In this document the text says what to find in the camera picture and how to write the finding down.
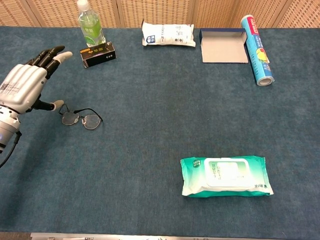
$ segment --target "black box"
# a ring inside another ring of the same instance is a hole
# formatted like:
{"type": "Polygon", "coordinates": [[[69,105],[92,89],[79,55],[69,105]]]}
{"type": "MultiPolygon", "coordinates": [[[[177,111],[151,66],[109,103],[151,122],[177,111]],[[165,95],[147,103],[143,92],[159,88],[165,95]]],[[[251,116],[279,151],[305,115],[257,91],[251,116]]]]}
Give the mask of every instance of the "black box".
{"type": "Polygon", "coordinates": [[[80,54],[85,68],[116,58],[116,50],[110,41],[82,49],[80,50],[80,54]]]}

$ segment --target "eyeglasses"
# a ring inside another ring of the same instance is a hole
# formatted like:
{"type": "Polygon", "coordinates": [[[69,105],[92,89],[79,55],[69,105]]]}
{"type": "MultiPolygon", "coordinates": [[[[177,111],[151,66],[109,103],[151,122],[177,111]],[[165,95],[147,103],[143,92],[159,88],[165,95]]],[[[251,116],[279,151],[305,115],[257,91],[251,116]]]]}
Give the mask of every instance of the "eyeglasses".
{"type": "Polygon", "coordinates": [[[63,104],[61,106],[61,108],[59,110],[59,114],[62,115],[62,123],[64,125],[67,125],[67,126],[74,125],[81,118],[83,126],[88,130],[96,129],[100,125],[100,123],[104,121],[99,116],[99,114],[96,113],[96,111],[94,111],[91,108],[84,108],[84,109],[80,109],[80,110],[70,111],[66,104],[63,104]],[[86,115],[86,116],[80,116],[79,113],[84,111],[84,110],[91,110],[95,114],[89,114],[89,115],[86,115]]]}

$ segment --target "open box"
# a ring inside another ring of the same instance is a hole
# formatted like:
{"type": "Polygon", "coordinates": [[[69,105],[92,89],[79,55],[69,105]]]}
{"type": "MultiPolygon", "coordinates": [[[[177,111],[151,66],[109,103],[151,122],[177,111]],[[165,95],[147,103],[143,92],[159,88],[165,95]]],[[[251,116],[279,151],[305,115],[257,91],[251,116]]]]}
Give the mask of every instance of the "open box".
{"type": "Polygon", "coordinates": [[[201,28],[203,63],[248,63],[244,28],[201,28]]]}

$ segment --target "wet wipes package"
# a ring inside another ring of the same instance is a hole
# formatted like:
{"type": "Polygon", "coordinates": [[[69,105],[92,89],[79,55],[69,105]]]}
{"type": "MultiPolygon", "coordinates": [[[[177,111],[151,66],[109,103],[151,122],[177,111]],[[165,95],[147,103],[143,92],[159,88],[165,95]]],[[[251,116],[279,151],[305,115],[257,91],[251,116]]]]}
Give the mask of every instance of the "wet wipes package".
{"type": "Polygon", "coordinates": [[[190,157],[181,160],[181,168],[184,180],[183,196],[255,197],[274,194],[264,157],[190,157]]]}
{"type": "Polygon", "coordinates": [[[142,22],[142,45],[183,45],[195,47],[194,25],[150,24],[142,22]]]}

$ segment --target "green wet wipes package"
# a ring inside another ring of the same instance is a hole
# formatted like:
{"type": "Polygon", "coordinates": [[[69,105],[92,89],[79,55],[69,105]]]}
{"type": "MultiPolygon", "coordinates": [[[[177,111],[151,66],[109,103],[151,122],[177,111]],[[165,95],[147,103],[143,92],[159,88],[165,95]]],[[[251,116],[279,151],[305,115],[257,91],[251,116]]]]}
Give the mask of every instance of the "green wet wipes package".
{"type": "Polygon", "coordinates": [[[190,157],[181,160],[181,168],[184,196],[255,197],[274,194],[269,183],[264,157],[190,157]]]}

